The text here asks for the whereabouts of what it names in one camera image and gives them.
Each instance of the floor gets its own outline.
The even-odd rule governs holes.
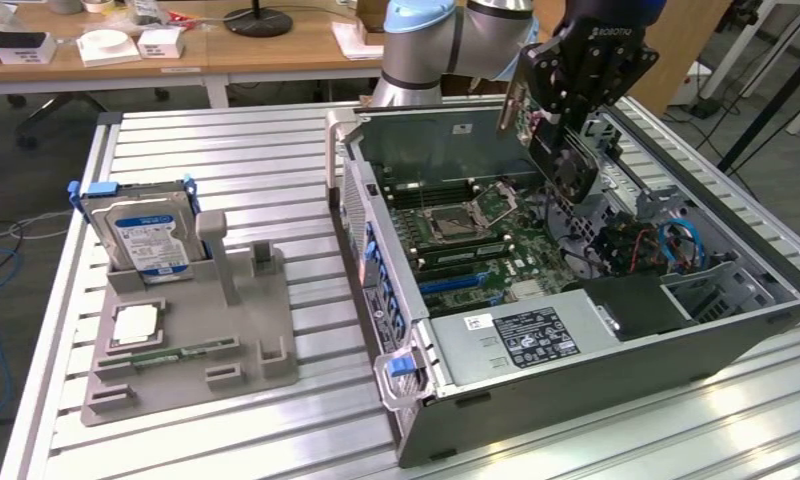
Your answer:
[[[733,39],[733,35],[729,34],[714,35],[702,55],[708,64],[718,63]],[[766,44],[760,40],[753,40],[746,56],[738,62],[738,68],[764,50],[765,46]],[[757,96],[738,102],[740,114],[726,117],[712,136],[712,144],[720,151],[725,151],[738,138],[766,101],[765,97],[769,98],[797,63],[798,60],[793,57],[784,57],[773,75],[758,89]],[[737,72],[733,70],[730,78],[736,75]],[[231,88],[229,94],[233,100],[231,106],[246,106],[263,102],[271,104],[306,102],[311,100],[313,91],[313,82],[297,82],[239,86]],[[730,88],[729,98],[733,97],[734,92],[736,89]],[[366,81],[335,82],[334,93],[337,100],[354,99],[357,94],[366,93]],[[150,89],[102,92],[96,93],[95,97],[116,111],[193,109],[207,106],[203,90],[193,87],[170,89],[167,102],[155,102]],[[26,98],[28,106],[15,110],[8,107],[4,98],[0,97],[0,220],[23,219],[66,208],[64,186],[71,179],[80,177],[94,128],[94,114],[83,105],[68,105],[38,128],[35,132],[40,142],[38,149],[31,152],[20,151],[14,146],[11,128],[31,112],[32,106],[39,105],[46,99],[42,95],[27,95]],[[784,122],[798,106],[800,91],[765,128],[760,138]],[[680,120],[688,118],[685,112],[676,108],[670,109],[669,113]],[[717,118],[718,116],[704,121],[694,120],[693,125],[702,131],[708,131]],[[686,123],[669,123],[669,125],[690,144],[701,141],[702,137],[693,125]],[[716,161],[717,155],[710,152],[708,146],[700,151]],[[741,175],[764,205],[800,234],[800,137],[784,133],[777,135],[741,170]],[[58,231],[64,224],[64,217],[36,222],[26,234],[38,235]],[[60,237],[23,242],[22,268],[6,287],[0,289],[0,338],[15,391],[22,389],[26,377],[60,254],[60,242]],[[12,245],[12,239],[0,240],[0,248],[11,248]],[[0,371],[0,399],[2,387]],[[0,418],[12,417],[16,401],[18,395],[2,409]],[[0,426],[0,465],[8,434],[10,427]]]

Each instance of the hard drive label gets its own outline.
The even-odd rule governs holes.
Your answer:
[[[494,328],[518,368],[579,353],[553,308],[495,318]]]
[[[175,226],[171,215],[115,220],[118,237],[132,266],[144,275],[168,275],[186,270],[189,257],[183,244],[171,236]]]

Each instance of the office chair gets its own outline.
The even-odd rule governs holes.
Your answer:
[[[160,102],[167,100],[168,91],[162,88],[154,88],[154,97]],[[7,95],[6,100],[15,108],[20,108],[26,105],[26,99],[20,95]],[[30,130],[52,112],[70,103],[71,100],[78,100],[84,103],[96,111],[96,113],[106,111],[106,107],[100,105],[87,92],[63,92],[56,94],[55,97],[47,100],[40,108],[38,108],[38,110],[35,110],[31,115],[26,117],[26,120],[23,120],[14,128],[14,143],[19,148],[31,150],[38,146],[38,139],[28,134]]]

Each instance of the blue pcie slot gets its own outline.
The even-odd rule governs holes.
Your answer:
[[[481,272],[475,275],[466,275],[463,277],[449,278],[437,282],[429,282],[419,285],[421,294],[449,292],[450,290],[458,290],[461,288],[478,287],[485,282],[489,272]]]

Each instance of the hard drive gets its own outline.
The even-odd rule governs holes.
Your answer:
[[[191,278],[189,264],[207,258],[195,235],[194,181],[98,182],[82,195],[76,190],[71,182],[71,203],[96,232],[111,269],[136,270],[147,284]]]

